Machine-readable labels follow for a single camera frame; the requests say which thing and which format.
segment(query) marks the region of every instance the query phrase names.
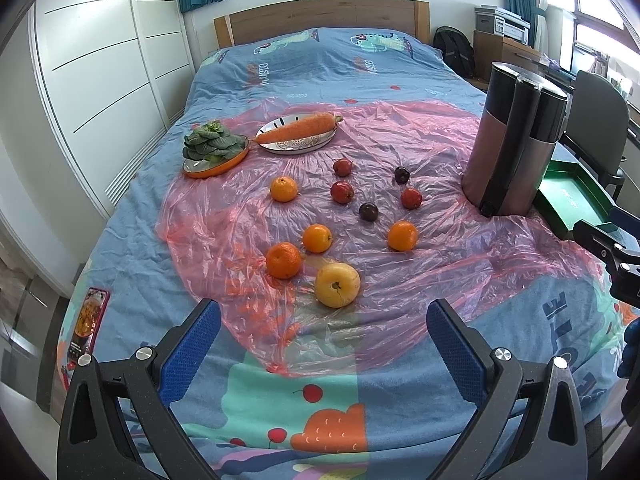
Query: tangerine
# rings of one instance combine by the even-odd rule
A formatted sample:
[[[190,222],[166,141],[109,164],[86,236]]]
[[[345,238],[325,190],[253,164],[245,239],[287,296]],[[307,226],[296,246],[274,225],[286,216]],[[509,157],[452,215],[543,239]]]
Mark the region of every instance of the tangerine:
[[[266,260],[267,272],[280,280],[293,278],[302,266],[300,251],[289,242],[275,244],[267,251]]]
[[[418,241],[418,229],[411,222],[401,220],[391,226],[386,241],[396,251],[410,251]]]
[[[290,176],[283,175],[273,179],[269,191],[276,202],[290,202],[298,194],[298,184]]]
[[[302,244],[310,253],[324,253],[331,246],[332,239],[326,225],[313,224],[305,229]]]

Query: metal plate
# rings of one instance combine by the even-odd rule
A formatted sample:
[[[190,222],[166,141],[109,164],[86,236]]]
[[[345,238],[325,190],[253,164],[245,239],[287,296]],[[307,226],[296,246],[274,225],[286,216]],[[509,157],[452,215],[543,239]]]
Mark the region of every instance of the metal plate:
[[[299,121],[305,117],[310,117],[311,115],[313,114],[286,115],[284,117],[278,117],[261,127],[260,130],[258,130],[256,137],[260,137],[261,134],[270,132],[271,130],[284,126],[285,124]],[[322,148],[333,138],[337,129],[338,128],[335,127],[330,132],[313,137],[307,137],[306,139],[273,142],[271,144],[261,144],[261,146],[268,152],[277,153],[278,155],[302,155],[303,153],[313,152]]]

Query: cartoon print bedsheet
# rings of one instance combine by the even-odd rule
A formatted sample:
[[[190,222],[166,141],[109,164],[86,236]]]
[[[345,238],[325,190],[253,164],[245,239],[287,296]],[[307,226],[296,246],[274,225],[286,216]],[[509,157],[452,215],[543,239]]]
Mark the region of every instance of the cartoon print bedsheet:
[[[170,247],[156,233],[181,165],[182,138],[193,124],[312,103],[355,113],[373,102],[444,102],[478,118],[484,94],[449,70],[437,51],[389,30],[318,28],[209,57],[185,115],[138,171],[78,281],[60,333],[59,366],[89,286],[111,292],[94,349],[100,361],[156,343],[193,309]],[[554,156],[570,155],[560,147]],[[628,235],[620,236],[633,246]],[[597,270],[552,274],[534,276],[508,299],[465,319],[492,346],[507,346],[520,358],[568,358],[588,421],[616,380],[623,329],[636,311],[606,293],[607,279]],[[214,299],[224,304],[225,298]],[[423,479],[474,406],[458,394],[430,338],[418,338],[389,361],[356,364],[346,373],[282,374],[223,327],[172,411],[224,480]],[[126,402],[123,408],[145,464],[161,474],[134,412]],[[522,409],[513,413],[488,470],[506,450]]]

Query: leafy green vegetable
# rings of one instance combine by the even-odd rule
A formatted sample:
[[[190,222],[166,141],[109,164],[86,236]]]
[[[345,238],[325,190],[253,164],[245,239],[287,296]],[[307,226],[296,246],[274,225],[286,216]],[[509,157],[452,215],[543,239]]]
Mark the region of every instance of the leafy green vegetable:
[[[244,137],[233,135],[220,121],[198,126],[184,137],[182,156],[191,160],[218,163],[231,160],[246,147]]]

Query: blue gripper pad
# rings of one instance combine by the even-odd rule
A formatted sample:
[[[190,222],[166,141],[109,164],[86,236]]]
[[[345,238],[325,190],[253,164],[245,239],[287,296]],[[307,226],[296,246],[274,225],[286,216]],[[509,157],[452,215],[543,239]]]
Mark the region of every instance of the blue gripper pad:
[[[427,309],[429,335],[462,398],[481,406],[487,395],[485,366],[439,301],[432,301]]]
[[[220,306],[211,301],[191,325],[162,367],[158,396],[165,406],[180,400],[220,331]]]

